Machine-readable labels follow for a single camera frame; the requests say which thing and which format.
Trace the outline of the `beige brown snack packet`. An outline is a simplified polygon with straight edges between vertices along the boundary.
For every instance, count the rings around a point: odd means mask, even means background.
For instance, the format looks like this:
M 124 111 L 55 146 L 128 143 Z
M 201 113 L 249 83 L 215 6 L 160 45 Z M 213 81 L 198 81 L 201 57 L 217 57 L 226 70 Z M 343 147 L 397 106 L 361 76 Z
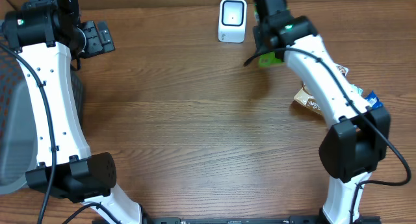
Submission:
M 322 115 L 322 111 L 318 106 L 315 97 L 311 94 L 306 84 L 303 82 L 302 88 L 294 96 L 294 100 L 302 106 L 308 108 L 316 114 Z

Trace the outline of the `light teal snack packet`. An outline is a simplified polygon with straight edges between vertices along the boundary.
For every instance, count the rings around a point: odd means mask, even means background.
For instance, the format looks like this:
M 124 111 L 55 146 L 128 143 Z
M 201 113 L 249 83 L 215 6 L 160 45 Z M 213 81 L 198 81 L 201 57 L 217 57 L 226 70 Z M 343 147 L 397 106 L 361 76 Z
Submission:
M 355 91 L 358 95 L 362 96 L 363 89 L 361 89 L 360 87 L 356 86 L 355 84 L 351 84 L 351 87 L 352 87 L 353 91 Z

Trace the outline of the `blue snack bar wrapper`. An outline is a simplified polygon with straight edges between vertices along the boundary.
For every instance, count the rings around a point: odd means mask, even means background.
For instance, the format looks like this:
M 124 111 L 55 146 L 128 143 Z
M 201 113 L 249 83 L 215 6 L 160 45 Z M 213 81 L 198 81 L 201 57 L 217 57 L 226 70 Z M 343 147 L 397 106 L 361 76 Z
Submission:
M 380 98 L 374 93 L 374 91 L 371 91 L 365 99 L 369 102 L 370 107 L 373 109 L 380 108 L 384 104 L 380 101 Z

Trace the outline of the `green snack packet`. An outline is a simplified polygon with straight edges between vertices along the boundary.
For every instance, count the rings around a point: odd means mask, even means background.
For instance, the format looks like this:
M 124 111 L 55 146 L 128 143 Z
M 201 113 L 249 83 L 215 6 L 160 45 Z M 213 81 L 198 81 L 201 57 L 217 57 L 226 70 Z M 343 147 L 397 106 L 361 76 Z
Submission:
M 279 58 L 276 58 L 275 52 L 267 53 L 261 55 L 258 60 L 258 65 L 262 68 L 268 68 L 270 66 L 283 64 L 283 61 Z

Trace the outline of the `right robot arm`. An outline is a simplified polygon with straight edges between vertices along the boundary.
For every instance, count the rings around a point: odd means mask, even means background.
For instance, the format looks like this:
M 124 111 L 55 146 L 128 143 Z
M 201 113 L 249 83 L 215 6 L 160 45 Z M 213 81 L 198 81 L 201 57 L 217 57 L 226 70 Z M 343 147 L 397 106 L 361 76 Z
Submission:
M 294 17 L 286 0 L 253 0 L 257 55 L 273 51 L 307 86 L 324 116 L 328 132 L 318 153 L 330 176 L 328 196 L 315 223 L 380 223 L 363 217 L 359 203 L 369 180 L 386 155 L 390 115 L 371 104 L 346 80 L 323 39 L 305 16 Z

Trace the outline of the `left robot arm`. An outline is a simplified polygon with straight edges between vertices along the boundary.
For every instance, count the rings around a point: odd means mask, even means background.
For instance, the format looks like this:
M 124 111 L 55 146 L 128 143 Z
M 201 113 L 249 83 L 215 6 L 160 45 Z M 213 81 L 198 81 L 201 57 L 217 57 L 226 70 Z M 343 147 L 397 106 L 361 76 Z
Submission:
M 146 223 L 142 207 L 118 185 L 112 155 L 92 154 L 73 94 L 71 72 L 81 59 L 114 51 L 108 25 L 82 22 L 78 0 L 27 0 L 6 13 L 2 32 L 3 49 L 25 76 L 36 126 L 29 188 L 93 208 L 108 223 Z

